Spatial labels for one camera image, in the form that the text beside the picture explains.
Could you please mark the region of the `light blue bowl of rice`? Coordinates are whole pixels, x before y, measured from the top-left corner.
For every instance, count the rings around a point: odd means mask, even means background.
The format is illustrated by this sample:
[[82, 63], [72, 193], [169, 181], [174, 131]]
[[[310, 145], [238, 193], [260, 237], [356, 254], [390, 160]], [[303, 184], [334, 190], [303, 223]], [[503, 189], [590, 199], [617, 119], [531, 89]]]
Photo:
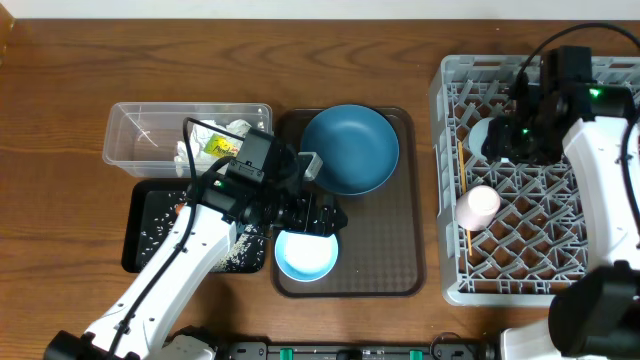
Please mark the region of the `light blue bowl of rice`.
[[279, 270], [297, 282], [314, 282], [331, 272], [337, 263], [339, 243], [335, 234], [322, 237], [281, 231], [274, 256]]

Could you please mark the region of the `light blue cup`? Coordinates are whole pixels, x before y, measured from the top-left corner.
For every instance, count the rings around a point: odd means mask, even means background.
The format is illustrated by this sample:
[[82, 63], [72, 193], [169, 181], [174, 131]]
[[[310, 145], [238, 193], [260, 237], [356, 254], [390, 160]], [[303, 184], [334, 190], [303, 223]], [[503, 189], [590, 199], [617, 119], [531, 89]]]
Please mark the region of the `light blue cup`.
[[484, 162], [500, 161], [497, 150], [500, 132], [499, 123], [494, 117], [488, 117], [477, 122], [469, 133], [468, 147], [472, 155]]

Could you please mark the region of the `wooden chopstick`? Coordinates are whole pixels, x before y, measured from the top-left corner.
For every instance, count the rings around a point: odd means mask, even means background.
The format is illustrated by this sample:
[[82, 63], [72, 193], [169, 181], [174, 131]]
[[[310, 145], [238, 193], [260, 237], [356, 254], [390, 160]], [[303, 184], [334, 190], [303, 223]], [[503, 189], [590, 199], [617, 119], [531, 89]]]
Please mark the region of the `wooden chopstick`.
[[466, 171], [465, 171], [465, 162], [464, 162], [464, 146], [461, 141], [457, 141], [457, 153], [458, 153], [458, 161], [460, 168], [460, 183], [461, 183], [461, 194], [464, 195], [467, 192], [467, 182], [466, 182]]
[[473, 256], [473, 246], [472, 246], [472, 236], [471, 236], [471, 231], [470, 230], [466, 230], [466, 240], [467, 240], [467, 248], [468, 248], [469, 257], [471, 257], [471, 256]]

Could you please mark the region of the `dark blue plate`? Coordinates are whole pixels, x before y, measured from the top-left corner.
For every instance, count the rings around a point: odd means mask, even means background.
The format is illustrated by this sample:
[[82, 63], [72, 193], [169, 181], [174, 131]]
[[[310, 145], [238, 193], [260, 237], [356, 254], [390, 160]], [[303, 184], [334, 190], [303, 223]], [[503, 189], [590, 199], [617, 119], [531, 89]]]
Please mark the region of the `dark blue plate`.
[[300, 147], [323, 161], [315, 183], [339, 195], [375, 190], [393, 174], [399, 140], [389, 120], [365, 106], [345, 104], [315, 115], [303, 131]]

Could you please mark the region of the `pink cup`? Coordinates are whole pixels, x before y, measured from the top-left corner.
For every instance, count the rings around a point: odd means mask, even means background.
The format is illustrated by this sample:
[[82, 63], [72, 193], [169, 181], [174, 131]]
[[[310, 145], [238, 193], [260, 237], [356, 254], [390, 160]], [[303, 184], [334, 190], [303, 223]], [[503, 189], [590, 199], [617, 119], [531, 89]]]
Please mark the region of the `pink cup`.
[[481, 231], [491, 224], [500, 204], [501, 198], [496, 190], [478, 185], [457, 200], [455, 219], [466, 230]]

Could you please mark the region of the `white paper ball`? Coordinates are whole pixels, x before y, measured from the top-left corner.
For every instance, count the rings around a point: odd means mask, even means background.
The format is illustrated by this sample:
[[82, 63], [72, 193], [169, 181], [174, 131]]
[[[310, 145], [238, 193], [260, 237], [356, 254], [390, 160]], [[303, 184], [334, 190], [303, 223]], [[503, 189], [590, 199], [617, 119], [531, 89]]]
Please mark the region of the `white paper ball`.
[[249, 130], [252, 128], [251, 124], [243, 119], [237, 119], [232, 121], [226, 126], [226, 129], [239, 137], [244, 138]]

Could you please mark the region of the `green foil snack wrapper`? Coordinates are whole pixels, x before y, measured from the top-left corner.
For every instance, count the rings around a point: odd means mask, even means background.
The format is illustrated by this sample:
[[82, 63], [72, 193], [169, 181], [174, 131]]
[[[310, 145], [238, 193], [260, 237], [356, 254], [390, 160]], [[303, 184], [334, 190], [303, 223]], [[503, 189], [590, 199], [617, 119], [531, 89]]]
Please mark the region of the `green foil snack wrapper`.
[[242, 146], [242, 141], [215, 133], [204, 146], [203, 151], [216, 158], [222, 158], [227, 156], [235, 157]]

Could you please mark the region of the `orange carrot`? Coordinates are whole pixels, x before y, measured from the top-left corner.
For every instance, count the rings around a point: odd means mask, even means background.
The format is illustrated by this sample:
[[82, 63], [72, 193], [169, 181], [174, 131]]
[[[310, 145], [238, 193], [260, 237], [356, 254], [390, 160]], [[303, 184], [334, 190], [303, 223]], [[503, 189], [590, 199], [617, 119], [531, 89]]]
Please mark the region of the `orange carrot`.
[[176, 213], [176, 215], [179, 215], [179, 214], [180, 214], [180, 212], [182, 211], [182, 209], [183, 209], [185, 206], [186, 206], [186, 203], [180, 203], [180, 204], [177, 204], [177, 205], [176, 205], [176, 208], [175, 208], [175, 213]]

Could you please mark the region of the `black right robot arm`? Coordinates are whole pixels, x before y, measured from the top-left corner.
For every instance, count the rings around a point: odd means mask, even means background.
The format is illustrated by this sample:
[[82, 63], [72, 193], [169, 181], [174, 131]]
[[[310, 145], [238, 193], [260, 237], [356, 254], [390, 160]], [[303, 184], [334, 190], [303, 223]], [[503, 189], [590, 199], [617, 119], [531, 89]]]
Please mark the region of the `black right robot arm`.
[[546, 319], [500, 336], [503, 359], [639, 356], [638, 131], [625, 87], [528, 85], [510, 116], [473, 127], [469, 145], [489, 161], [550, 165], [566, 157], [586, 222], [588, 270], [559, 292]]

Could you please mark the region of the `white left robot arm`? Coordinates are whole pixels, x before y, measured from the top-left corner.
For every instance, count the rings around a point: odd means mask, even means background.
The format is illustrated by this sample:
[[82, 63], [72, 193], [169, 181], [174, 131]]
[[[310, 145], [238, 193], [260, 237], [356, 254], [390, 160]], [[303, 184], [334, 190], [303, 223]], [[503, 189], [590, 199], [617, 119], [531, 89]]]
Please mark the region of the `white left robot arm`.
[[213, 359], [218, 348], [203, 335], [170, 330], [244, 226], [326, 239], [348, 223], [332, 195], [219, 173], [201, 177], [189, 197], [167, 238], [120, 299], [83, 335], [59, 332], [46, 347], [46, 359]]

